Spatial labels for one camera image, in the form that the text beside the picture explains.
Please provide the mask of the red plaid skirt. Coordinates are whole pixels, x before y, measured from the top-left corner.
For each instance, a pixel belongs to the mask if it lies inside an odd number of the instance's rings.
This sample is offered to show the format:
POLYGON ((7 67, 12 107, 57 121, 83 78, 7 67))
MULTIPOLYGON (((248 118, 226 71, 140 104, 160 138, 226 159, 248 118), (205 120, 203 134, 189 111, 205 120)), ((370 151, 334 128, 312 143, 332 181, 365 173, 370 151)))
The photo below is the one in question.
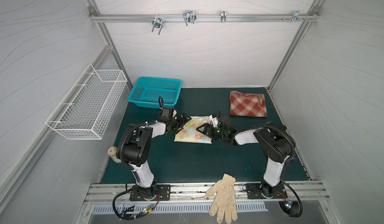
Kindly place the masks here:
POLYGON ((267 118, 267 105, 264 94, 230 92, 230 115, 241 117, 267 118))

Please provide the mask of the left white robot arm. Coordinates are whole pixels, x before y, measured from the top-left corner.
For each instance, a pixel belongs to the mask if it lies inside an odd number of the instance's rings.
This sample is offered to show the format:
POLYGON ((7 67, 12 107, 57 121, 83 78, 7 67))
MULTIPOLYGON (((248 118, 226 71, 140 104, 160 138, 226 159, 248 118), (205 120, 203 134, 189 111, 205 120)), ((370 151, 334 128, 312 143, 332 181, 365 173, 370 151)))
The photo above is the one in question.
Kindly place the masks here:
POLYGON ((148 164, 152 139, 167 133, 178 134, 192 120, 187 114, 166 107, 162 97, 158 101, 161 108, 158 118, 153 122, 129 125, 117 150, 117 158, 131 170, 136 184, 143 189, 153 189, 156 185, 148 164))

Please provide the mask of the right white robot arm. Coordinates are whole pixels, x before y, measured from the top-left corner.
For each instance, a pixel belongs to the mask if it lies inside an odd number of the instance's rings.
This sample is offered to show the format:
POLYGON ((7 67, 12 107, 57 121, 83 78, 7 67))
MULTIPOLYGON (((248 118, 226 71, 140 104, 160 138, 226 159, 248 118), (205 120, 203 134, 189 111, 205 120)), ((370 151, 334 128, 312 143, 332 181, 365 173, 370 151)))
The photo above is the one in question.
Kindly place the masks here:
POLYGON ((232 146, 259 144, 268 158, 263 185, 274 188, 283 182, 287 166, 296 155, 296 143, 284 125, 279 126, 269 121, 263 125, 236 130, 231 119, 221 112, 215 117, 210 116, 210 119, 209 124, 203 124, 196 130, 232 146))

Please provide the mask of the floral skirt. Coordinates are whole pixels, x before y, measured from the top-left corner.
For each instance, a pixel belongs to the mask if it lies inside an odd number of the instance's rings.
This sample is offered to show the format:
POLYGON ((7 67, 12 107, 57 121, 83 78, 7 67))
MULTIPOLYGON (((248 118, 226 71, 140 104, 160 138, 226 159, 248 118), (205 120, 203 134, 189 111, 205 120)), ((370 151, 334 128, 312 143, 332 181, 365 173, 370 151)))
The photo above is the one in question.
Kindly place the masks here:
POLYGON ((211 144, 212 138, 197 131, 197 128, 203 124, 211 123, 210 118, 207 116, 191 117, 191 120, 184 125, 184 128, 175 135, 174 142, 211 144))

